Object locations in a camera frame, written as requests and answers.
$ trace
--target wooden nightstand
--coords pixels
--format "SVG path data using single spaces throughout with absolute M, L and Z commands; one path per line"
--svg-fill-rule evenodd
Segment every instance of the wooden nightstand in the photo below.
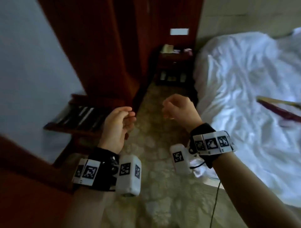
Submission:
M 160 53 L 156 67 L 156 84 L 187 87 L 193 83 L 194 57 L 188 52 Z

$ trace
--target bed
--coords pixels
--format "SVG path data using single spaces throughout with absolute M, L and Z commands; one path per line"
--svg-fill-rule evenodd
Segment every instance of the bed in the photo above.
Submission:
M 215 37 L 198 53 L 194 79 L 203 121 L 226 130 L 241 161 L 285 204 L 301 207 L 301 124 L 282 127 L 280 116 L 256 102 L 301 102 L 301 29 L 280 39 L 260 32 Z M 213 169 L 196 173 L 217 186 Z

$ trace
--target wall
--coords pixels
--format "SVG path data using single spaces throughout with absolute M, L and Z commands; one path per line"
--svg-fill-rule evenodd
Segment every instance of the wall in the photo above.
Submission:
M 196 47 L 217 35 L 261 31 L 277 37 L 300 26 L 300 0 L 205 0 Z
M 35 0 L 0 6 L 0 134 L 53 163 L 70 135 L 42 128 L 83 88 Z

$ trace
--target black cable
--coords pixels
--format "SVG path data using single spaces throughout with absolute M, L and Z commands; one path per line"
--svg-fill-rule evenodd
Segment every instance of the black cable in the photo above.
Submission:
M 216 197 L 215 197 L 215 203 L 214 203 L 213 212 L 212 212 L 212 216 L 211 216 L 210 228 L 212 226 L 213 215 L 214 215 L 214 211 L 215 211 L 215 207 L 216 207 L 216 203 L 217 203 L 217 196 L 219 195 L 219 186 L 217 187 L 217 192 L 216 192 Z
M 203 162 L 202 164 L 200 164 L 200 165 L 198 165 L 198 166 L 193 166 L 193 167 L 189 167 L 190 169 L 195 169 L 195 168 L 198 168 L 198 167 L 200 167 L 200 166 L 202 166 L 202 165 L 204 165 L 205 164 L 205 162 Z

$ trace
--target white wall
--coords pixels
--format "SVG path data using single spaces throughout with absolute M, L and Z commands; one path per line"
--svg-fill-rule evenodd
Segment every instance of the white wall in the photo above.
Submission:
M 53 163 L 70 135 L 42 128 L 82 91 L 39 4 L 0 0 L 0 134 Z

